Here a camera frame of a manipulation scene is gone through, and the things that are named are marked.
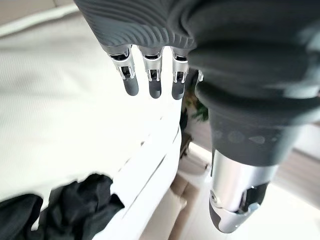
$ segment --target robotic hand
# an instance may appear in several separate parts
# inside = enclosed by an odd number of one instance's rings
[[[264,199],[300,126],[320,119],[320,32],[314,0],[75,0],[118,69],[139,91],[131,45],[143,55],[153,98],[161,95],[162,49],[173,52],[172,97],[181,99],[189,66],[209,109],[209,212],[223,233]]]

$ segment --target textured grip surface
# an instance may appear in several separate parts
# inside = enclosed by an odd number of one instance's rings
[[[149,81],[149,93],[154,99],[158,99],[161,96],[161,81]]]
[[[125,91],[130,96],[135,96],[139,92],[139,86],[137,82],[137,77],[134,76],[134,78],[126,78],[123,80]]]
[[[108,47],[194,48],[194,39],[171,31],[172,0],[74,0],[98,41]]]
[[[185,93],[185,84],[184,83],[181,83],[181,82],[177,82],[177,83],[173,82],[172,83],[171,94],[172,94],[173,99],[175,99],[175,100],[182,99],[182,97],[184,96],[184,93]]]

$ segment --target black cloth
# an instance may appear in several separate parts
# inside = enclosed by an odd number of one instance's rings
[[[112,180],[92,174],[83,182],[61,189],[40,215],[39,227],[31,231],[43,203],[25,194],[0,202],[0,240],[91,240],[124,205],[111,195]]]

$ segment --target white sheet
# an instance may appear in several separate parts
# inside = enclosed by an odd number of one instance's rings
[[[150,179],[136,196],[133,204],[120,210],[106,228],[98,233],[93,240],[138,240],[140,238],[153,212],[176,176],[180,145],[181,132],[179,131],[167,155],[156,166],[154,173],[150,175]],[[143,166],[137,164],[135,169],[146,169],[142,168]],[[136,178],[126,178],[126,180],[126,188],[129,189],[134,185]],[[129,196],[128,194],[123,195],[122,193],[124,192],[119,190],[118,185],[115,187],[115,192],[118,193],[121,199],[126,199]]]
[[[52,188],[92,172],[114,177],[148,141],[154,155],[165,154],[181,106],[171,97],[171,51],[163,53],[159,99],[149,96],[142,57],[132,52],[135,97],[80,15],[0,38],[0,202],[33,192],[45,207]]]

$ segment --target metal joint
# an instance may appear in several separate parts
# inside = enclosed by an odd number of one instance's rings
[[[186,82],[186,77],[189,71],[189,64],[185,57],[177,57],[173,53],[172,58],[172,73],[173,73],[173,82],[180,82],[184,84]]]
[[[122,54],[109,54],[109,56],[123,80],[135,78],[135,62],[131,48],[128,48],[128,50]]]
[[[160,81],[162,69],[162,52],[157,55],[142,55],[146,74],[149,82]]]

